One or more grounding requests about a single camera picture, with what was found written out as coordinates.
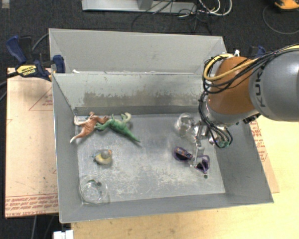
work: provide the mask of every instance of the yellow cable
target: yellow cable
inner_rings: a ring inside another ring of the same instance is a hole
[[[289,49],[297,49],[297,48],[299,48],[299,45],[295,45],[295,46],[288,47],[288,48],[283,48],[283,49],[281,49],[281,51],[285,51],[285,50],[289,50]],[[221,78],[224,78],[226,75],[229,75],[229,74],[231,74],[232,72],[235,72],[235,71],[237,71],[237,70],[239,70],[239,69],[241,69],[241,68],[243,68],[243,67],[249,66],[250,64],[254,63],[256,60],[259,59],[259,58],[255,58],[255,59],[250,60],[250,61],[248,61],[248,62],[245,62],[245,63],[241,64],[240,66],[237,66],[237,67],[235,67],[235,68],[233,68],[233,69],[231,69],[231,70],[229,70],[229,71],[227,71],[227,72],[225,72],[225,73],[223,73],[223,74],[220,74],[220,75],[217,75],[217,76],[214,76],[214,77],[209,77],[209,76],[207,75],[208,70],[209,70],[210,66],[212,66],[214,63],[216,63],[216,59],[217,59],[218,57],[224,57],[224,58],[226,58],[226,57],[232,57],[232,55],[231,55],[231,54],[221,54],[221,55],[218,55],[218,56],[216,56],[215,58],[213,58],[213,59],[206,65],[205,70],[204,70],[204,75],[203,75],[203,76],[204,76],[204,78],[205,78],[207,81],[212,82],[212,81],[216,81],[216,80],[219,80],[219,79],[221,79]]]

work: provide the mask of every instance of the yellow clamp label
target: yellow clamp label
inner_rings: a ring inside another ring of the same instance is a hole
[[[17,68],[16,70],[22,76],[27,76],[30,74],[36,73],[36,66],[35,65],[23,65]]]

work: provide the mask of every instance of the green toy dinosaur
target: green toy dinosaur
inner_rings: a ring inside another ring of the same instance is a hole
[[[94,128],[102,131],[107,127],[109,127],[112,130],[120,134],[123,134],[134,141],[140,142],[140,140],[138,140],[126,126],[126,123],[129,122],[132,117],[131,114],[129,113],[121,114],[121,117],[122,117],[122,121],[115,119],[114,115],[112,115],[112,119],[109,119],[104,124],[97,123]]]

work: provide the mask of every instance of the white power strip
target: white power strip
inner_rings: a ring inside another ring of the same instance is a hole
[[[53,239],[74,239],[73,230],[56,231],[53,233]]]

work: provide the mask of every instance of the clamp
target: clamp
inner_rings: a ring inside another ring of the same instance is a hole
[[[45,69],[47,66],[55,64],[56,73],[65,73],[64,59],[61,55],[55,55],[51,61],[42,62],[32,58],[32,38],[24,36],[19,38],[18,35],[11,37],[6,42],[8,52],[18,60],[15,67],[15,73],[9,74],[8,77],[20,75],[22,77],[38,77],[51,81],[51,73]]]

